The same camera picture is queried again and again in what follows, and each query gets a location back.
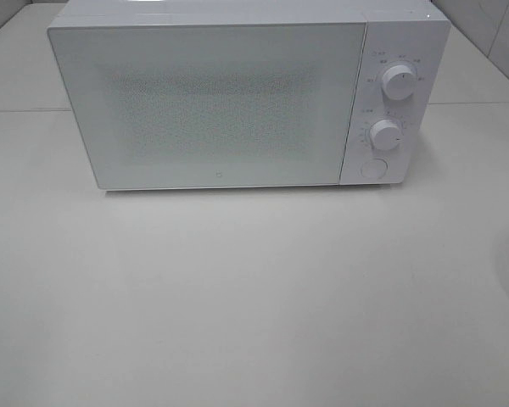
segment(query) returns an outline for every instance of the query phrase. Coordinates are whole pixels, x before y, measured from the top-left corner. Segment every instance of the knob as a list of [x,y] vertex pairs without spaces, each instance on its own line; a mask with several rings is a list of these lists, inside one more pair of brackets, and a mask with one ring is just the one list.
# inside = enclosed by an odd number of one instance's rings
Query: knob
[[388,68],[383,74],[383,91],[389,99],[404,100],[413,94],[417,74],[406,64]]
[[388,151],[396,148],[402,136],[400,125],[392,120],[378,121],[370,129],[372,145],[377,150]]

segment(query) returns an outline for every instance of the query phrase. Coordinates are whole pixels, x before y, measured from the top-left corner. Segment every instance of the white knob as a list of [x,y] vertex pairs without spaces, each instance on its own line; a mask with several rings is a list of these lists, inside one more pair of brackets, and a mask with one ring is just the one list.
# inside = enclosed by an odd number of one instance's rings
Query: white knob
[[383,74],[384,94],[392,100],[403,100],[415,91],[417,74],[406,64],[388,68]]
[[373,147],[382,151],[396,148],[402,135],[400,126],[392,120],[378,121],[370,130]]

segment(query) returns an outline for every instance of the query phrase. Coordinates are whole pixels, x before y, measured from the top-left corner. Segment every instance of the timer knob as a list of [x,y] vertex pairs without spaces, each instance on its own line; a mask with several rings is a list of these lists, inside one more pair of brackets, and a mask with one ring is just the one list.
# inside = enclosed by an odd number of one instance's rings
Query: timer knob
[[413,94],[417,74],[407,64],[398,64],[383,73],[383,91],[389,99],[404,100]]
[[392,120],[378,121],[370,129],[372,145],[377,150],[388,151],[396,148],[402,136],[400,125]]

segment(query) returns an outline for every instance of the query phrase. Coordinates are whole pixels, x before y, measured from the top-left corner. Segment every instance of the control panel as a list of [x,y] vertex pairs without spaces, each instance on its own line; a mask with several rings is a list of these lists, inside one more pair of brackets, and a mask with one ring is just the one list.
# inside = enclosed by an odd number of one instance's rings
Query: control panel
[[449,29],[439,15],[368,15],[342,185],[404,180]]

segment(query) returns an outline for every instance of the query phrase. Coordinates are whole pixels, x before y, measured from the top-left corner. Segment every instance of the microwave top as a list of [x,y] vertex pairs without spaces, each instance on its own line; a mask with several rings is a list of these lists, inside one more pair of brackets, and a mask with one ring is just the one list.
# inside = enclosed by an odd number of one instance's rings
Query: microwave top
[[428,0],[76,0],[49,27],[286,25],[445,20]]

